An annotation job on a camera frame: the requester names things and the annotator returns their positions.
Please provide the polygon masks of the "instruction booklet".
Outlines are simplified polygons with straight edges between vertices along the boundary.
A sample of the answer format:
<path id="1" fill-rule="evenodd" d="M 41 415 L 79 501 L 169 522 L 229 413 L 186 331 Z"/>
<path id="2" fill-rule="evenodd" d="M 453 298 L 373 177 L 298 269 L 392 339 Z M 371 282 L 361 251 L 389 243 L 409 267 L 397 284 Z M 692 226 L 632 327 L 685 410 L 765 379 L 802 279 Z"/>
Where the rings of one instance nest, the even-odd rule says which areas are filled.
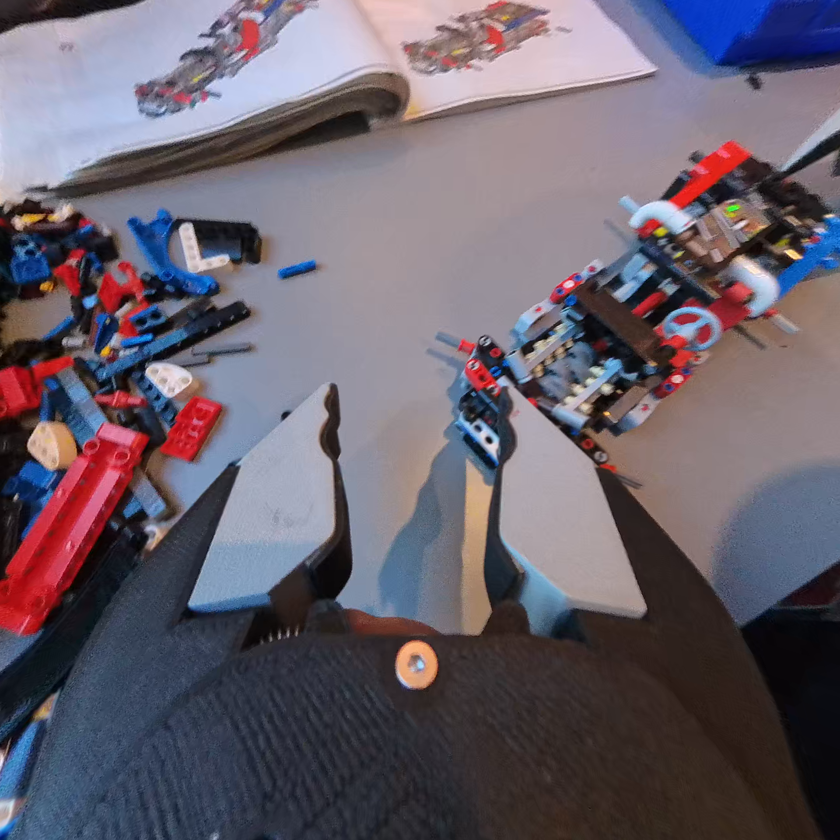
<path id="1" fill-rule="evenodd" d="M 2 33 L 2 198 L 79 196 L 263 154 L 349 115 L 651 77 L 597 2 L 149 1 Z"/>

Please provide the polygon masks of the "toy brick car model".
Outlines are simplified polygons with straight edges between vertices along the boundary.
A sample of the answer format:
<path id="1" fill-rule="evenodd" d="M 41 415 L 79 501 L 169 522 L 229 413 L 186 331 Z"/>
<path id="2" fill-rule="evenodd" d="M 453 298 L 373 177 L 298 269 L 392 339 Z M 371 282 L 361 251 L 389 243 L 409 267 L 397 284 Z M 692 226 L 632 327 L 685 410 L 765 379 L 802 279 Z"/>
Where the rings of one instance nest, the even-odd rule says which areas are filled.
<path id="1" fill-rule="evenodd" d="M 793 289 L 838 269 L 838 212 L 736 141 L 694 153 L 661 197 L 625 196 L 633 247 L 594 259 L 526 310 L 504 349 L 439 333 L 466 356 L 455 426 L 498 467 L 499 394 L 520 392 L 598 466 L 595 434 L 624 434 L 686 384 L 711 347 L 771 321 Z"/>

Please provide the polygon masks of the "grey desk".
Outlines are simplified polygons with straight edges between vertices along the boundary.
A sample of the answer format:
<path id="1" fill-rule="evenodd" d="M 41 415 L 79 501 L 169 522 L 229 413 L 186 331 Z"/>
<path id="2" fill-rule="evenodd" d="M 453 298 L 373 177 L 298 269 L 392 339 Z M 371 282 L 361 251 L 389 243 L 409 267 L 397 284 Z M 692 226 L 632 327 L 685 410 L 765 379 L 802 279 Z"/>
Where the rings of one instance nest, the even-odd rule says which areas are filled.
<path id="1" fill-rule="evenodd" d="M 125 226 L 160 208 L 243 219 L 258 266 L 221 277 L 251 317 L 223 341 L 254 349 L 200 369 L 225 406 L 192 464 L 149 471 L 180 509 L 320 384 L 339 387 L 353 574 L 343 601 L 473 632 L 489 480 L 452 434 L 445 331 L 506 338 L 554 282 L 624 249 L 618 200 L 656 197 L 694 151 L 737 140 L 783 162 L 838 107 L 838 66 L 656 78 L 413 123 L 80 201 L 141 260 Z M 287 280 L 283 266 L 318 268 Z M 719 343 L 693 380 L 607 447 L 638 497 L 740 623 L 838 561 L 838 277 Z"/>

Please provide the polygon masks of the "pile of loose toy bricks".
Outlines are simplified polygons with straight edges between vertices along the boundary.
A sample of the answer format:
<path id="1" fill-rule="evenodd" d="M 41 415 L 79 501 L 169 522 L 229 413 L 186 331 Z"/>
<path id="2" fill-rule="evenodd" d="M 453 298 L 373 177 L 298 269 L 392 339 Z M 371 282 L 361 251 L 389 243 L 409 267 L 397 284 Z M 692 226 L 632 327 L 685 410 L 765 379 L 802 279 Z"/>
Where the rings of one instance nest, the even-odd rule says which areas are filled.
<path id="1" fill-rule="evenodd" d="M 258 228 L 161 209 L 129 231 L 148 271 L 72 205 L 2 206 L 2 316 L 61 286 L 69 311 L 2 344 L 2 838 L 28 802 L 60 691 L 171 506 L 150 453 L 194 461 L 223 415 L 192 368 L 249 344 L 195 347 L 247 319 L 212 273 L 258 264 Z"/>

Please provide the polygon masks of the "blue storage bin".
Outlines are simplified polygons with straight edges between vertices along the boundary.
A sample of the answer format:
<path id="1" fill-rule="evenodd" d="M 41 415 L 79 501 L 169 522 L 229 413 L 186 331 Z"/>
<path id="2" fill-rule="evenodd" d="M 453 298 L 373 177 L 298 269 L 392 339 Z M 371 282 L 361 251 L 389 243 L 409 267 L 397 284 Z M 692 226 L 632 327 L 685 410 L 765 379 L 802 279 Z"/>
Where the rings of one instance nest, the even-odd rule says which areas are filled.
<path id="1" fill-rule="evenodd" d="M 838 1 L 664 1 L 716 65 L 744 67 L 838 53 Z"/>

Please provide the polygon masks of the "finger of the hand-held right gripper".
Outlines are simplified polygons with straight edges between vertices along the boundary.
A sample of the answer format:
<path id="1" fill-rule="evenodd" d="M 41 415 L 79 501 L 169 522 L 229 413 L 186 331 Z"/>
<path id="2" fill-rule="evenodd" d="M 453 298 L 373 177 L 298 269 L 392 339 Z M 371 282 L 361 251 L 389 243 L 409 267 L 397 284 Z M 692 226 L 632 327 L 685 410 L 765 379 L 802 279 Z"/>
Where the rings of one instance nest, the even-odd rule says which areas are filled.
<path id="1" fill-rule="evenodd" d="M 785 176 L 804 170 L 832 154 L 839 153 L 839 110 L 836 110 L 804 141 L 780 168 Z"/>

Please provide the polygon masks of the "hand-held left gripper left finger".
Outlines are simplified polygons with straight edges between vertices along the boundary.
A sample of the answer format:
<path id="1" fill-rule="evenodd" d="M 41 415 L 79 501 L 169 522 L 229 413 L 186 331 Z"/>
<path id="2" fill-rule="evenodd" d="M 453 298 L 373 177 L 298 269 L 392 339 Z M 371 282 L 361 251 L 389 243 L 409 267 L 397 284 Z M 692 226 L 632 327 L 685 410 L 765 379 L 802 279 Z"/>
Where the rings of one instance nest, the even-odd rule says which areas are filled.
<path id="1" fill-rule="evenodd" d="M 335 598 L 352 571 L 340 468 L 340 396 L 320 385 L 237 462 L 189 609 L 276 606 L 298 590 Z"/>

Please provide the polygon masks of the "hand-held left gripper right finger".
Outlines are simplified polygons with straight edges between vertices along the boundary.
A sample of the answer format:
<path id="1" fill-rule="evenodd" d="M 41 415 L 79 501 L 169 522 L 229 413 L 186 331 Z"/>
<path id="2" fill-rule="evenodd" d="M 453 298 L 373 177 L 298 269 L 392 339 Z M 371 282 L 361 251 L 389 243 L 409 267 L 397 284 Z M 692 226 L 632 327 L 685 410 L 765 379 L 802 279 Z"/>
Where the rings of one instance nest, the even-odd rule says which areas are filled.
<path id="1" fill-rule="evenodd" d="M 485 585 L 511 601 L 531 633 L 553 636 L 576 613 L 638 620 L 641 591 L 600 470 L 520 392 L 499 394 Z"/>

